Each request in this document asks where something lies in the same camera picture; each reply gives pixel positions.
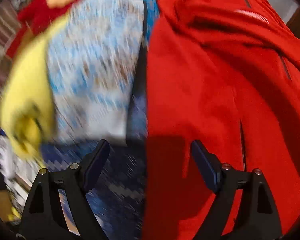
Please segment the metal screw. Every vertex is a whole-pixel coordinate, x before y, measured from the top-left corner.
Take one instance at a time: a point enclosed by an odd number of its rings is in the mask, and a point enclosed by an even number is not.
[[[230,165],[229,163],[223,163],[223,164],[222,164],[222,168],[223,168],[224,170],[229,170],[229,169],[231,169],[231,165]]]
[[[45,174],[46,172],[47,172],[46,168],[39,170],[39,174],[41,174],[41,175]]]
[[[254,173],[257,175],[261,175],[262,171],[260,169],[254,169]]]
[[[72,163],[72,164],[70,165],[70,169],[71,169],[71,170],[76,170],[78,167],[79,167],[79,164],[78,164],[78,163]]]

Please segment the red fabric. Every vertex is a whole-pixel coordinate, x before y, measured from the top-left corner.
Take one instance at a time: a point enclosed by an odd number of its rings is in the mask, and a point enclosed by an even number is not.
[[[9,46],[6,55],[13,58],[21,41],[23,35],[30,27],[33,34],[36,36],[44,32],[46,28],[59,16],[65,14],[68,9],[79,0],[75,0],[63,8],[50,9],[46,0],[32,0],[32,2],[18,13],[18,21],[22,23],[22,28],[17,33],[15,39]]]
[[[243,170],[240,123],[247,169],[264,172],[286,233],[300,215],[300,40],[266,0],[248,0],[251,8],[245,0],[157,2],[147,62],[143,240],[194,237],[214,195],[190,143],[200,139]],[[224,233],[239,201],[238,194]]]

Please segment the red jacket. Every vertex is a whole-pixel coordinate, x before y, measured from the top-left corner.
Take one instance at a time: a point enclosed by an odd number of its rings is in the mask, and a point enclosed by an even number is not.
[[[267,0],[157,0],[147,94],[144,240],[190,240],[214,199],[190,157],[260,168],[283,233],[300,215],[300,40]],[[236,195],[224,233],[238,212]]]

